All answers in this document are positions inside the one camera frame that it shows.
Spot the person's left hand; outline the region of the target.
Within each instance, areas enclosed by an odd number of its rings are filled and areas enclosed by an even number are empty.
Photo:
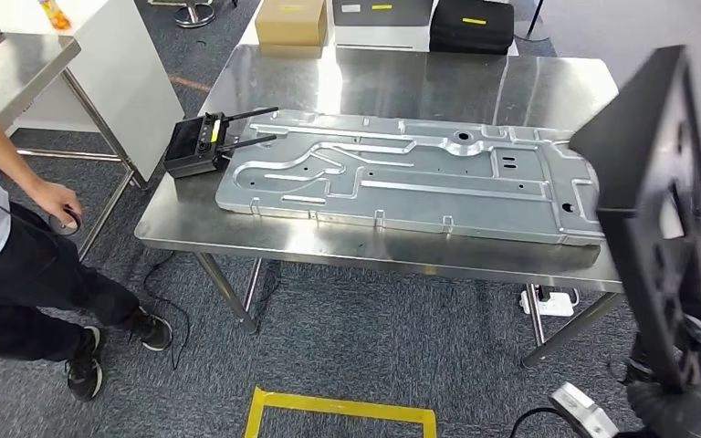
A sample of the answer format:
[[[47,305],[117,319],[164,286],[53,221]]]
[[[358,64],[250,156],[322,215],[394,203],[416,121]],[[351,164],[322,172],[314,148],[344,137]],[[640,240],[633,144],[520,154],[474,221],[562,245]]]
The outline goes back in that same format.
[[[78,228],[82,207],[75,192],[66,186],[39,179],[25,189],[26,194],[45,212],[67,228]]]

